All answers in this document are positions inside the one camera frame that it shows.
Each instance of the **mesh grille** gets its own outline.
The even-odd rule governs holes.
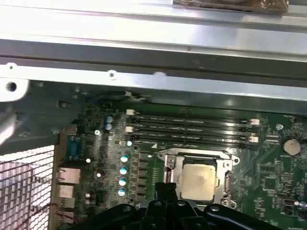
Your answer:
[[[48,228],[54,146],[0,156],[0,229]]]

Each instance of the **cable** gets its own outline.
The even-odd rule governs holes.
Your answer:
[[[68,216],[68,215],[64,215],[64,214],[59,213],[59,211],[58,211],[58,205],[57,205],[56,203],[50,203],[50,204],[47,204],[47,205],[43,206],[43,207],[40,208],[40,209],[37,209],[36,212],[34,212],[32,215],[30,215],[28,218],[26,218],[26,219],[25,219],[20,225],[18,225],[14,230],[22,229],[21,227],[22,227],[25,223],[27,223],[31,217],[33,217],[33,216],[35,216],[36,214],[38,214],[38,213],[44,211],[46,208],[48,208],[48,207],[50,207],[50,206],[56,207],[56,210],[55,210],[56,215],[58,215],[58,216],[60,216],[60,217],[62,217],[62,218],[71,219],[71,220],[73,220],[73,222],[82,222],[82,221],[84,221],[83,219],[76,219],[76,218],[74,218],[74,217],[70,217],[70,216]]]

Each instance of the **metal bracket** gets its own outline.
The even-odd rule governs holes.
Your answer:
[[[16,78],[17,65],[8,63],[1,68],[0,73],[0,102],[13,102],[22,99],[29,88],[29,80]]]

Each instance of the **capacitor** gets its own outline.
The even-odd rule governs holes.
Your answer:
[[[132,145],[132,141],[128,140],[126,145],[130,147]]]
[[[106,122],[107,123],[111,123],[113,121],[113,117],[111,117],[111,116],[107,116],[106,117]]]
[[[106,129],[106,130],[111,130],[111,128],[112,128],[112,125],[111,125],[110,123],[107,123],[107,124],[105,125],[105,129]]]
[[[122,174],[122,175],[126,175],[128,172],[127,168],[126,167],[121,167],[120,170],[119,170],[119,173]]]
[[[127,184],[127,179],[125,177],[122,177],[120,178],[118,183],[120,186],[125,186]]]
[[[118,191],[118,195],[119,196],[124,196],[125,194],[126,194],[126,189],[125,188],[119,189],[119,191]]]
[[[123,162],[123,163],[126,163],[129,159],[129,156],[128,155],[123,155],[121,158],[120,158],[120,161]]]
[[[291,138],[283,143],[283,150],[290,156],[295,156],[301,151],[301,144],[296,138]]]

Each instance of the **cylindrical capacitor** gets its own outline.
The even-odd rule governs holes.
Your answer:
[[[126,163],[129,159],[129,156],[128,155],[123,155],[121,158],[120,158],[120,161],[123,162],[123,163]]]
[[[127,178],[126,177],[120,178],[118,183],[120,186],[125,186],[127,184]]]
[[[111,128],[112,128],[112,125],[111,125],[110,123],[107,123],[107,124],[105,125],[105,129],[106,129],[106,130],[111,130]]]
[[[120,188],[119,191],[118,191],[118,195],[119,196],[124,196],[126,194],[126,191],[127,190],[125,188]]]
[[[121,167],[119,170],[119,173],[122,175],[126,175],[128,172],[128,169],[126,167]]]
[[[107,123],[111,123],[113,121],[113,117],[111,117],[111,116],[107,116],[106,117],[106,122]]]

